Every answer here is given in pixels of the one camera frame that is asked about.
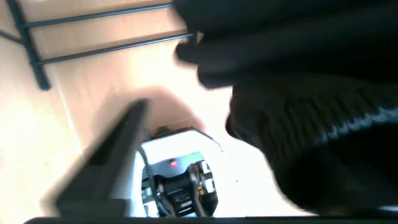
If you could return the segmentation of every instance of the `red light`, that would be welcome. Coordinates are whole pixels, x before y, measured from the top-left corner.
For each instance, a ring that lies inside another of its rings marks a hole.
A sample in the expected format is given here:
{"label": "red light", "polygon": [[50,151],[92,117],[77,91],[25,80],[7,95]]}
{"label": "red light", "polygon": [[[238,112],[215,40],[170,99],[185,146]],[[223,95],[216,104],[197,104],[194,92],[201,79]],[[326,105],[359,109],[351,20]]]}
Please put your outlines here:
{"label": "red light", "polygon": [[170,166],[171,166],[171,167],[177,167],[177,166],[178,166],[177,161],[171,160],[171,161],[170,161]]}

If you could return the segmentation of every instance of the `black metal bar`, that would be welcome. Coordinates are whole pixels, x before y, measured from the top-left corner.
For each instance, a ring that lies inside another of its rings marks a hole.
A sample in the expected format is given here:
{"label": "black metal bar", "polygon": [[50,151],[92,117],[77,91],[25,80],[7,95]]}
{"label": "black metal bar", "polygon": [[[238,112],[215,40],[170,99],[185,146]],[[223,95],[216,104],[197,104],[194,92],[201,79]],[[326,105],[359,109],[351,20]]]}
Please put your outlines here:
{"label": "black metal bar", "polygon": [[114,46],[114,47],[107,47],[104,49],[91,50],[91,51],[87,51],[87,52],[82,52],[82,53],[71,54],[71,55],[42,60],[42,61],[36,62],[36,65],[45,65],[48,63],[62,62],[62,61],[66,61],[66,60],[72,60],[75,58],[81,58],[81,57],[87,57],[87,56],[91,56],[91,55],[102,54],[102,53],[106,53],[106,52],[112,52],[115,50],[128,49],[131,47],[138,47],[138,46],[143,46],[143,45],[147,45],[147,44],[154,44],[154,43],[159,43],[159,42],[163,42],[163,41],[167,41],[167,40],[175,40],[175,39],[180,39],[180,38],[185,38],[185,37],[191,37],[192,35],[193,34],[179,34],[179,35],[173,35],[173,36],[169,36],[169,37],[162,37],[162,38],[158,38],[158,39],[145,40],[145,41],[136,42],[136,43],[132,43],[132,44],[124,44],[124,45],[119,45],[119,46]]}
{"label": "black metal bar", "polygon": [[46,77],[42,66],[38,65],[39,57],[33,47],[32,39],[27,29],[24,28],[24,17],[21,14],[21,10],[18,3],[15,0],[7,0],[7,4],[10,8],[12,17],[16,23],[19,34],[21,35],[22,43],[26,49],[30,65],[33,68],[34,75],[36,77],[37,84],[42,90],[49,90],[51,88],[50,82]]}
{"label": "black metal bar", "polygon": [[7,40],[11,40],[17,44],[23,44],[22,40],[14,35],[8,34],[7,32],[4,32],[3,30],[0,30],[0,37],[3,37]]}
{"label": "black metal bar", "polygon": [[66,18],[60,18],[60,19],[51,19],[51,20],[47,20],[47,21],[29,22],[29,23],[23,24],[23,26],[25,28],[50,26],[50,25],[55,25],[55,24],[61,24],[64,22],[75,22],[75,21],[82,21],[85,19],[95,19],[95,18],[100,18],[100,17],[105,17],[105,16],[117,16],[117,15],[121,15],[121,14],[125,14],[125,13],[142,12],[142,11],[153,10],[153,9],[163,9],[163,8],[170,7],[170,6],[172,6],[172,3],[156,4],[156,5],[152,5],[152,6],[142,6],[142,7],[135,7],[135,8],[130,8],[130,9],[121,9],[121,10],[110,11],[110,12],[98,12],[98,13],[87,14],[87,15],[82,15],[82,16],[72,16],[72,17],[66,17]]}

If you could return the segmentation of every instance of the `black fabric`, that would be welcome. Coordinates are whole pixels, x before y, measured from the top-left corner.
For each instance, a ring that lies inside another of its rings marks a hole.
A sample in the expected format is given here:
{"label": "black fabric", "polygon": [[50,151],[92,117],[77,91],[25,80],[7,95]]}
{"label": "black fabric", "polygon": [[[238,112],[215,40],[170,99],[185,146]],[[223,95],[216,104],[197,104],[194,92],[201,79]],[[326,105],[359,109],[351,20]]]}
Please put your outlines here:
{"label": "black fabric", "polygon": [[287,198],[321,215],[398,204],[397,1],[174,3],[204,34],[177,57],[207,88],[233,86],[227,132]]}

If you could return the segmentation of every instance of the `tiled floor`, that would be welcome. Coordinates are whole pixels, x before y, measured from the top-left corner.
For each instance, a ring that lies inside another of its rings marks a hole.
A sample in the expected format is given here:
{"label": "tiled floor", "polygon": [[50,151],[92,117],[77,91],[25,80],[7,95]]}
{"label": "tiled floor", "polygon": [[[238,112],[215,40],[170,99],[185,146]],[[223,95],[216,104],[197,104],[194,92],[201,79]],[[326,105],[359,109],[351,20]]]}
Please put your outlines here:
{"label": "tiled floor", "polygon": [[[140,0],[20,0],[28,21],[144,4]],[[18,35],[5,0],[0,29]],[[97,49],[181,32],[170,9],[105,17],[32,30],[42,58]],[[0,38],[0,223],[23,223],[54,215],[46,206],[51,190],[83,161],[129,101],[152,98],[148,128],[195,126],[219,140],[240,161],[248,215],[300,215],[278,193],[260,152],[229,138],[224,120],[229,88],[208,91],[195,67],[174,59],[179,40],[126,49],[45,67],[53,88],[40,91],[22,46]],[[263,172],[258,178],[253,173]]]}

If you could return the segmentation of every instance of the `metal frame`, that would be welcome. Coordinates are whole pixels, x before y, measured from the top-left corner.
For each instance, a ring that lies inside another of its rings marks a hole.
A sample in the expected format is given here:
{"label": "metal frame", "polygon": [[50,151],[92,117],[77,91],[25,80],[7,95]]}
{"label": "metal frame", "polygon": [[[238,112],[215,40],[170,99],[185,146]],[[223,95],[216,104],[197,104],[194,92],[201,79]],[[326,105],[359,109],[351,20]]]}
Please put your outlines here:
{"label": "metal frame", "polygon": [[138,47],[138,46],[142,46],[142,45],[154,44],[154,43],[163,42],[163,41],[167,41],[167,40],[174,40],[174,39],[180,39],[180,38],[186,38],[186,37],[190,38],[190,42],[196,43],[196,41],[197,41],[196,32],[188,32],[188,33],[179,34],[179,35],[172,35],[172,36],[162,37],[162,38],[158,38],[158,39],[135,42],[135,43],[131,43],[131,44],[117,45],[114,47],[107,47],[107,48],[98,49],[98,50],[91,50],[91,51],[87,51],[87,52],[41,60],[37,54],[36,49],[34,48],[33,41],[32,41],[32,38],[31,38],[30,32],[29,32],[30,28],[51,26],[51,25],[65,23],[65,22],[75,22],[75,21],[82,21],[82,20],[87,20],[87,19],[96,19],[96,18],[106,17],[106,16],[117,16],[117,15],[121,15],[121,14],[132,13],[132,12],[142,12],[142,11],[148,11],[148,10],[163,9],[166,7],[170,7],[172,5],[172,3],[156,4],[156,5],[151,5],[151,6],[135,7],[135,8],[130,8],[130,9],[121,9],[121,10],[108,11],[108,12],[99,12],[99,13],[93,13],[93,14],[86,14],[86,15],[82,15],[82,16],[72,16],[72,17],[65,17],[65,18],[60,18],[60,19],[50,19],[47,21],[38,21],[38,22],[25,22],[24,15],[22,14],[22,11],[21,11],[21,7],[19,6],[19,4],[16,0],[7,0],[7,4],[9,6],[11,14],[15,20],[16,27],[18,29],[19,34],[21,35],[21,39],[20,40],[16,39],[15,37],[8,35],[7,33],[4,33],[4,32],[0,32],[1,33],[0,36],[5,37],[14,42],[20,43],[25,47],[27,55],[29,57],[30,65],[33,68],[33,72],[34,72],[37,84],[39,85],[41,90],[50,90],[51,89],[51,84],[43,70],[43,65],[46,65],[49,63],[62,62],[62,61],[66,61],[66,60],[72,60],[75,58],[87,57],[90,55],[102,54],[102,53],[106,53],[106,52],[112,52],[115,50],[122,50],[122,49],[131,48],[131,47]]}

